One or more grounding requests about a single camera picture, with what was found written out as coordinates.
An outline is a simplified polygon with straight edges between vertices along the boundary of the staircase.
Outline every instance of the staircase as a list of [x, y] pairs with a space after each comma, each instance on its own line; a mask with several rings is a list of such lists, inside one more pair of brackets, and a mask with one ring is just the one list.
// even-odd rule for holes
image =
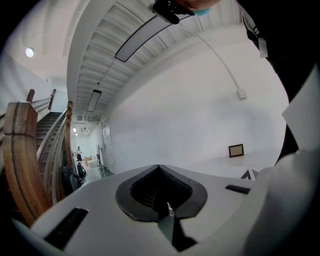
[[[51, 128], [51, 126], [54, 124], [54, 122], [57, 120], [57, 118], [60, 115], [61, 115], [61, 113], [59, 113], [59, 112], [50, 112], [40, 122], [37, 123], [37, 126], [36, 126], [36, 150], [38, 150], [41, 142], [44, 140], [49, 129]], [[51, 140], [50, 140], [48, 147], [46, 148], [46, 151], [44, 153], [42, 163], [39, 166], [42, 179], [44, 177], [44, 171], [45, 171], [50, 148], [51, 148], [52, 143], [55, 139], [55, 136], [57, 135], [57, 131], [58, 131], [59, 127], [61, 126], [61, 123], [63, 122], [63, 119], [64, 119], [64, 116], [63, 116], [63, 118], [60, 119], [55, 130], [53, 131], [53, 135], [51, 137]]]

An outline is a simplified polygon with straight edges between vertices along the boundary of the white cable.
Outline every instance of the white cable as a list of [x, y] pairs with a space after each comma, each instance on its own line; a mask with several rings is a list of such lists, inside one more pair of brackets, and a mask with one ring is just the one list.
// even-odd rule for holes
[[195, 32], [192, 32], [191, 30], [187, 29], [187, 28], [184, 27], [184, 26], [181, 26], [181, 25], [178, 25], [178, 24], [177, 24], [176, 26], [178, 26], [178, 27], [180, 27], [180, 28], [188, 31], [189, 33], [195, 35], [196, 37], [200, 38], [201, 41], [203, 41], [203, 42], [214, 52], [214, 54], [219, 58], [219, 60], [220, 60], [220, 61], [222, 62], [222, 64], [225, 66], [226, 70], [229, 72], [232, 80], [233, 80], [234, 83], [235, 83], [235, 86], [238, 88], [238, 90], [240, 90], [240, 86], [239, 86], [239, 84], [238, 84], [238, 82], [237, 82], [234, 74], [232, 74], [232, 72], [231, 72], [231, 70], [229, 69], [228, 65], [224, 62], [224, 60], [220, 57], [220, 55], [216, 52], [216, 50], [215, 50], [214, 48], [212, 48], [212, 46], [211, 46], [205, 39], [203, 39], [203, 37], [200, 36], [199, 34], [197, 34], [197, 33], [195, 33]]

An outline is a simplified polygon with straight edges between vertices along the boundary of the person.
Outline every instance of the person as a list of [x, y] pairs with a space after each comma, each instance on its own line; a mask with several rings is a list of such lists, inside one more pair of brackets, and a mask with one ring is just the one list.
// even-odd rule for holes
[[[173, 0], [195, 15], [224, 0]], [[319, 61], [317, 1], [236, 0], [247, 37], [278, 75], [291, 102]], [[286, 127], [279, 159], [294, 153], [298, 145]]]
[[82, 161], [82, 158], [81, 158], [82, 152], [80, 151], [80, 147], [79, 146], [78, 146], [78, 149], [77, 149], [77, 151], [75, 153], [76, 153], [77, 160], [78, 161]]

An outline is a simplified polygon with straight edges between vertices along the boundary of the stair railing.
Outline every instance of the stair railing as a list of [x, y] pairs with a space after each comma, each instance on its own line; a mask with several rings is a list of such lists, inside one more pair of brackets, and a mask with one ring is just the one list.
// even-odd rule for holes
[[[0, 116], [0, 120], [4, 119], [1, 131], [3, 130], [4, 134], [5, 176], [13, 199], [29, 226], [53, 204], [65, 197], [62, 175], [58, 175], [62, 166], [63, 150], [66, 152], [67, 162], [68, 159], [72, 159], [70, 149], [72, 102], [68, 102], [67, 109], [49, 129], [37, 151], [38, 112], [44, 109], [43, 106], [51, 108], [55, 90], [50, 98], [32, 102], [33, 95], [34, 91], [30, 90], [28, 101], [10, 102], [5, 115]], [[40, 102], [40, 105], [33, 107], [34, 103]], [[43, 159], [49, 141], [59, 120], [63, 118], [63, 114], [66, 116], [53, 140], [45, 166], [45, 178], [42, 180], [39, 163]]]

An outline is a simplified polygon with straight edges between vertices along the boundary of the white floor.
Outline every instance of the white floor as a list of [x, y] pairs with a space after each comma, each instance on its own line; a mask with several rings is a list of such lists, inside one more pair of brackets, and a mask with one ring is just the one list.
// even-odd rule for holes
[[98, 167], [86, 169], [86, 176], [83, 177], [83, 186], [102, 178]]

